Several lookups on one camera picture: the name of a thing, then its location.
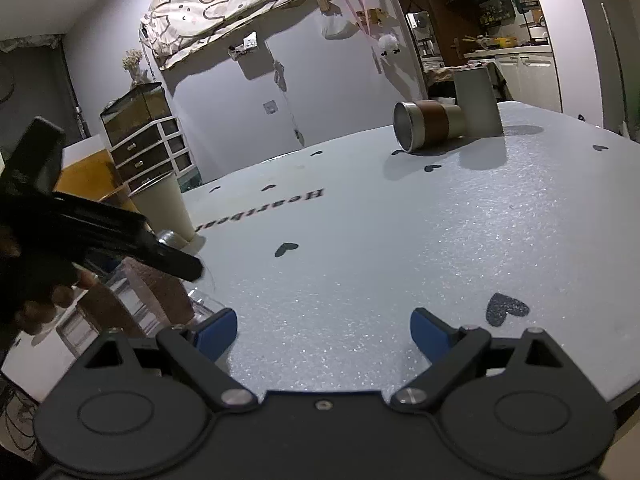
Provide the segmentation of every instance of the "kitchen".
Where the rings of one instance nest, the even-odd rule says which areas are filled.
[[[430,98],[454,97],[454,67],[483,64],[498,100],[562,112],[556,59],[540,0],[399,0]]]

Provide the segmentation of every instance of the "person's hand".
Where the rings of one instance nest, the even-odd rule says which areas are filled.
[[[20,257],[20,245],[11,229],[4,225],[0,225],[0,256],[5,258]],[[96,282],[96,278],[88,270],[78,269],[76,286],[91,288]],[[73,300],[74,292],[71,287],[57,285],[51,293],[49,302],[25,301],[20,310],[15,313],[14,321],[27,334],[36,335],[42,330],[43,324],[53,321],[56,317],[56,305],[67,308],[71,306]]]

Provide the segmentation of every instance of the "plush toy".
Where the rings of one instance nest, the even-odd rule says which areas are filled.
[[[400,46],[398,45],[398,38],[393,34],[385,34],[378,40],[378,46],[382,51],[381,56],[388,56],[390,52],[393,54],[400,54]]]

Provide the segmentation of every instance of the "blue gripper pad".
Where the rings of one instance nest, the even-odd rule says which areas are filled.
[[[416,308],[412,312],[410,330],[415,344],[431,364],[451,350],[454,336],[458,333],[424,308]]]
[[[194,329],[193,345],[211,361],[216,361],[238,335],[238,316],[223,308]]]

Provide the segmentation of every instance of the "brown stripe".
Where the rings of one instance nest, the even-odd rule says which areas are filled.
[[[449,118],[437,101],[414,101],[424,117],[424,147],[441,144],[449,136]]]

